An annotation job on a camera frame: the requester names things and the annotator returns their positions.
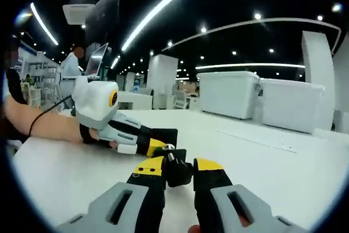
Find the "black strap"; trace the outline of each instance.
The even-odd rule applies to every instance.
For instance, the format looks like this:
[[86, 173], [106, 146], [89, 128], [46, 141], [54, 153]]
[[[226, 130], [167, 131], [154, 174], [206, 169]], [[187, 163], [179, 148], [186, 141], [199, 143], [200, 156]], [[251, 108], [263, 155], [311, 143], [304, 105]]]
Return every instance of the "black strap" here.
[[82, 137], [83, 143], [92, 144], [96, 143], [96, 139], [93, 139], [89, 134], [89, 128], [80, 124], [80, 135]]
[[80, 124], [80, 135], [82, 137], [84, 144], [98, 144], [107, 148], [111, 148], [109, 141], [106, 140], [96, 140], [89, 134], [89, 128]]

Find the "yellow part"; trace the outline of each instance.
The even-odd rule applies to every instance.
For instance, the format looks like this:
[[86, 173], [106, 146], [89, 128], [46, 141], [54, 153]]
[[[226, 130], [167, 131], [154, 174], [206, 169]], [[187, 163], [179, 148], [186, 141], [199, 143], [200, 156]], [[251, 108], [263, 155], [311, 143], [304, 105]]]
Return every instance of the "yellow part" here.
[[113, 105], [113, 97], [114, 97], [115, 93], [116, 93], [116, 90], [113, 90], [113, 92], [111, 92], [111, 95], [110, 95], [110, 97], [109, 97], [109, 106], [110, 106], [110, 107], [113, 107], [113, 106], [114, 106], [114, 105]]
[[219, 165], [214, 161], [203, 159], [203, 158], [196, 158], [196, 160], [197, 160], [197, 168], [199, 171], [223, 169], [221, 165]]
[[154, 150], [157, 148], [157, 147], [163, 147], [165, 146], [166, 144], [163, 143], [162, 141], [160, 140], [156, 140], [156, 139], [151, 139], [150, 143], [149, 143], [149, 148], [148, 148], [148, 152], [147, 152], [147, 156], [148, 157], [151, 157], [154, 153]]
[[163, 159], [164, 157], [146, 159], [137, 165], [134, 173], [142, 175], [161, 176], [161, 165], [163, 163]]

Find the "robotic hand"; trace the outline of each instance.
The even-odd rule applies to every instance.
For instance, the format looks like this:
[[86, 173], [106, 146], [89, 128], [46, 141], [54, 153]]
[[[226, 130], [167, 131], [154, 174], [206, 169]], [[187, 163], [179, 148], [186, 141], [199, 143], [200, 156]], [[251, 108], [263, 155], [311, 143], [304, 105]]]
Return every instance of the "robotic hand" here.
[[[75, 82], [72, 99], [75, 117], [81, 124], [85, 143], [105, 146], [110, 141], [118, 143], [117, 151], [126, 154], [143, 154], [151, 157], [157, 147], [177, 144], [177, 129], [152, 129], [127, 117], [117, 110], [119, 88], [115, 82], [92, 81], [80, 76]], [[93, 141], [88, 128], [98, 131], [99, 141]]]
[[118, 182], [91, 202], [87, 214], [71, 218], [58, 231], [158, 233], [166, 182], [176, 187], [194, 177], [201, 233], [307, 232], [284, 217], [273, 217], [270, 206], [242, 185], [233, 185], [221, 165], [202, 158], [194, 159], [194, 165], [185, 163], [183, 151], [154, 152], [153, 158], [139, 163], [127, 183]]

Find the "gray gripper housing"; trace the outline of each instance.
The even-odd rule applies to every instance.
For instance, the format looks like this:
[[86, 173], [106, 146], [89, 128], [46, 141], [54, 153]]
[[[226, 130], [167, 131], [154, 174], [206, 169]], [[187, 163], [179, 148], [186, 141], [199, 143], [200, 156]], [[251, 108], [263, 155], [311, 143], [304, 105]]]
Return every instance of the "gray gripper housing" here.
[[[305, 229], [287, 219], [273, 217], [271, 207], [242, 185], [211, 189], [217, 204], [224, 233], [304, 233]], [[232, 204], [238, 200], [251, 225], [244, 228]]]
[[[102, 196], [90, 203], [87, 214], [79, 214], [59, 225], [63, 233], [132, 233], [148, 187], [118, 182]], [[125, 196], [126, 204], [120, 212], [117, 207]]]

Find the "white robotic hand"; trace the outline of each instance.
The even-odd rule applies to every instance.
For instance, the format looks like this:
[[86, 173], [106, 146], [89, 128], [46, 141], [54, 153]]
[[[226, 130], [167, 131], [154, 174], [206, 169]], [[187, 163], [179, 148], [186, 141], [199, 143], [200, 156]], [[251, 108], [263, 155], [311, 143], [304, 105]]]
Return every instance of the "white robotic hand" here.
[[[78, 77], [72, 99], [75, 114], [80, 122], [80, 133], [86, 144], [117, 143], [117, 151], [126, 154], [143, 154], [151, 157], [158, 147], [177, 143], [177, 129], [151, 129], [117, 111], [118, 85], [115, 82], [92, 81]], [[99, 140], [89, 134], [97, 130]]]

